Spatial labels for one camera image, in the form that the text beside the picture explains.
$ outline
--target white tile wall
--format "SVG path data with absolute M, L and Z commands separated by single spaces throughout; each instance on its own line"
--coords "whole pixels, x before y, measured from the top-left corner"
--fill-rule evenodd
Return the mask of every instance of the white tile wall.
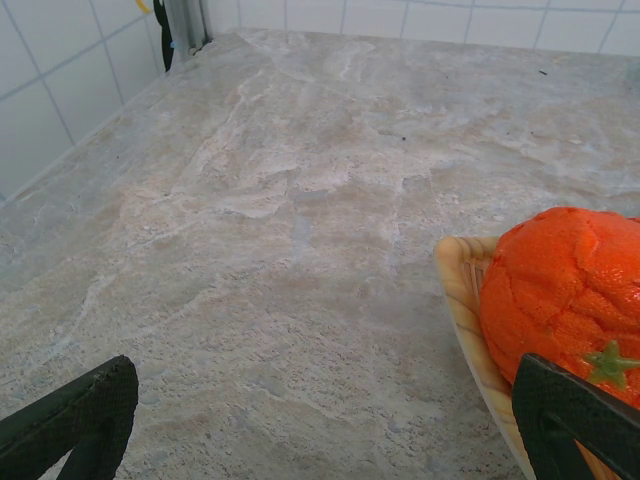
M 613 13 L 550 11 L 540 33 L 538 48 L 597 52 L 613 17 Z
M 0 102 L 0 192 L 9 198 L 71 147 L 42 82 Z
M 38 75 L 18 32 L 0 4 L 0 96 Z
M 122 106 L 104 45 L 56 70 L 45 82 L 75 142 Z
M 287 27 L 301 32 L 340 33 L 344 0 L 288 0 Z
M 546 7 L 547 0 L 476 0 L 476 5 L 492 7 Z
M 238 0 L 209 0 L 209 21 L 214 32 L 226 32 L 240 26 Z
M 87 0 L 6 0 L 6 4 L 43 72 L 100 40 Z
M 140 17 L 140 9 L 133 0 L 91 0 L 96 9 L 96 15 L 102 33 L 111 35 L 119 28 L 133 22 Z
M 398 38 L 406 7 L 396 0 L 349 0 L 343 33 Z
M 603 53 L 636 55 L 638 50 L 633 15 L 640 14 L 640 0 L 208 1 L 210 11 L 217 9 L 211 15 L 216 31 L 284 25 L 296 31 L 576 52 L 598 52 L 601 46 Z M 286 13 L 279 13 L 280 1 L 286 1 Z M 234 7 L 239 6 L 237 19 Z M 605 42 L 614 17 L 619 26 Z
M 0 0 L 0 42 L 0 206 L 164 71 L 134 0 Z
M 640 14 L 618 15 L 602 53 L 640 55 Z
M 244 28 L 284 29 L 284 0 L 239 0 Z
M 469 15 L 468 8 L 411 3 L 403 38 L 461 43 Z
M 623 11 L 638 10 L 640 11 L 640 0 L 627 0 L 622 7 Z
M 532 48 L 543 15 L 541 10 L 476 9 L 467 42 Z
M 116 79 L 125 102 L 158 77 L 144 22 L 137 22 L 107 41 Z
M 617 10 L 622 0 L 551 0 L 551 8 Z

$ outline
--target stone surface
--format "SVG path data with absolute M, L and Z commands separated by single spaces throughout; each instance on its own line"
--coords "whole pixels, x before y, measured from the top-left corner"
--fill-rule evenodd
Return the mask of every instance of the stone surface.
M 639 91 L 622 57 L 220 36 L 0 211 L 0 414 L 126 354 L 119 479 L 522 478 L 431 252 L 638 215 Z

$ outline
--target marble countertop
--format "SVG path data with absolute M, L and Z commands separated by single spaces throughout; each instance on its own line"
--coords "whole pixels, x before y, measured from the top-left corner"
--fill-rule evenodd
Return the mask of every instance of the marble countertop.
M 624 57 L 216 38 L 0 211 L 0 414 L 126 354 L 119 479 L 522 478 L 432 250 L 637 216 L 639 92 Z

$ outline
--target black object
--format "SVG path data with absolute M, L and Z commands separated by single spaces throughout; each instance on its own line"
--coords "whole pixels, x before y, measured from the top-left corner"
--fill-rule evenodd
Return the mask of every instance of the black object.
M 0 479 L 40 478 L 69 450 L 58 480 L 111 480 L 138 403 L 125 356 L 109 360 L 0 421 Z
M 640 411 L 538 355 L 525 355 L 513 413 L 539 480 L 593 480 L 575 440 L 623 480 L 640 479 Z
M 160 3 L 160 0 L 153 0 L 153 12 L 162 27 L 162 60 L 164 61 L 164 71 L 168 72 L 173 61 L 173 38 L 171 36 L 171 28 L 169 28 L 167 10 Z

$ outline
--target wooden tray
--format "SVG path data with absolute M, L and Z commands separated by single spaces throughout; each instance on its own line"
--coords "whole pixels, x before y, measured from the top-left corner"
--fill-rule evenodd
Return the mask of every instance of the wooden tray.
M 497 243 L 498 237 L 443 238 L 436 245 L 436 264 L 458 342 L 473 378 L 525 477 L 536 480 L 513 416 L 511 385 L 489 355 L 478 318 L 480 288 Z M 582 445 L 578 447 L 596 480 L 619 480 Z

